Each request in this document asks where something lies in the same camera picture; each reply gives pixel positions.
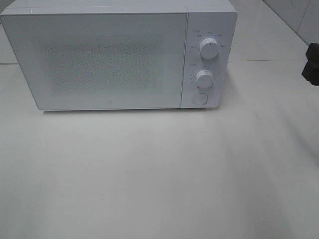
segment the microwave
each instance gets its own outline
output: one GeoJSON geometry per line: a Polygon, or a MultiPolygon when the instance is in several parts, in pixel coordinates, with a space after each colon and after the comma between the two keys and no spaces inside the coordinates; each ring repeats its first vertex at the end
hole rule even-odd
{"type": "Polygon", "coordinates": [[[228,0],[16,0],[0,20],[44,111],[214,108],[228,0]]]}

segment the white tile wall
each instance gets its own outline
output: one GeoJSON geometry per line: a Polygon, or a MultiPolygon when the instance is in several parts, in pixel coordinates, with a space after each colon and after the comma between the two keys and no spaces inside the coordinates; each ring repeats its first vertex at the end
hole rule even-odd
{"type": "Polygon", "coordinates": [[[9,6],[14,0],[0,0],[0,12],[9,6]]]}
{"type": "Polygon", "coordinates": [[[306,44],[262,0],[230,0],[238,12],[230,61],[305,59],[306,44]]]}
{"type": "Polygon", "coordinates": [[[4,63],[17,63],[16,57],[10,46],[5,31],[0,25],[0,64],[4,63]]]}
{"type": "Polygon", "coordinates": [[[264,0],[295,32],[298,31],[309,0],[264,0]]]}
{"type": "Polygon", "coordinates": [[[319,43],[319,0],[311,0],[298,35],[307,43],[319,43]]]}

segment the power level knob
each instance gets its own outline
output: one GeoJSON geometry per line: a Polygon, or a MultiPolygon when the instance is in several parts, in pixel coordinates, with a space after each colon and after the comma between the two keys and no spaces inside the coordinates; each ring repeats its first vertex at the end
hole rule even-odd
{"type": "Polygon", "coordinates": [[[202,57],[212,59],[218,54],[219,42],[214,37],[205,38],[199,44],[199,50],[202,57]]]}
{"type": "Polygon", "coordinates": [[[214,83],[214,76],[211,71],[201,70],[196,74],[196,84],[200,88],[211,87],[214,83]]]}

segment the white countertop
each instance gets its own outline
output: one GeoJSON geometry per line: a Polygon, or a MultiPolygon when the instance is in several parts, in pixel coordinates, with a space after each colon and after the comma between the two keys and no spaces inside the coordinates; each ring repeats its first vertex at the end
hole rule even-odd
{"type": "Polygon", "coordinates": [[[0,28],[1,239],[318,238],[307,46],[260,0],[233,3],[214,110],[43,113],[0,28]]]}

